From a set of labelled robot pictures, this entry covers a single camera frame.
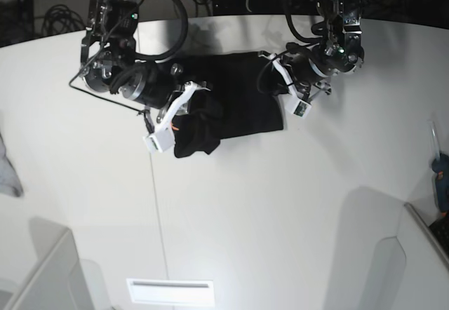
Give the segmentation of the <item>black T-shirt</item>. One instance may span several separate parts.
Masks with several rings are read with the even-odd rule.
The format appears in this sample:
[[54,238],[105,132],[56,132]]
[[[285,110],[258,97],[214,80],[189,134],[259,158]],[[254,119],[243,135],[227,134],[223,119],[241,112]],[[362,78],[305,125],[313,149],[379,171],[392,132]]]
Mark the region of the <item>black T-shirt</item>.
[[256,52],[190,56],[176,60],[185,76],[212,85],[196,91],[188,114],[175,116],[174,156],[211,154],[224,139],[283,130],[278,100],[257,89],[257,77],[268,59]]

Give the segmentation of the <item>grey cloth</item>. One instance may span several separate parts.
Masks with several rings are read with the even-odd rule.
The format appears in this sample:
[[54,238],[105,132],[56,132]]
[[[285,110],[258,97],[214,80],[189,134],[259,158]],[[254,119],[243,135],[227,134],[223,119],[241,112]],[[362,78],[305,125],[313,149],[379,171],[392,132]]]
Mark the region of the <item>grey cloth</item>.
[[13,165],[9,161],[6,152],[6,146],[3,138],[1,138],[1,163],[0,163],[0,180],[1,180],[1,193],[20,198],[23,195],[23,188]]

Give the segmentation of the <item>blue glue gun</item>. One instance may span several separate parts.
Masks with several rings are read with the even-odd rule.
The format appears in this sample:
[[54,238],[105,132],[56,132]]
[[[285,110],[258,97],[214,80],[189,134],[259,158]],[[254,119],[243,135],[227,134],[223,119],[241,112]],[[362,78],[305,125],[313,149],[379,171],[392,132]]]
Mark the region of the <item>blue glue gun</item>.
[[446,216],[448,214],[448,155],[441,151],[435,123],[432,120],[428,120],[427,123],[434,153],[431,170],[434,173],[435,204],[438,211]]

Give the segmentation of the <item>black keyboard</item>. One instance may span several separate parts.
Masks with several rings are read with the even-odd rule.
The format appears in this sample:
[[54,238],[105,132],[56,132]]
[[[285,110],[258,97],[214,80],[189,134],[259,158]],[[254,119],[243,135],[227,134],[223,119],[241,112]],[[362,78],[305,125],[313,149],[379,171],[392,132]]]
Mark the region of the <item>black keyboard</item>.
[[446,255],[449,255],[449,219],[448,215],[433,222],[430,231],[434,235],[438,244],[442,247]]

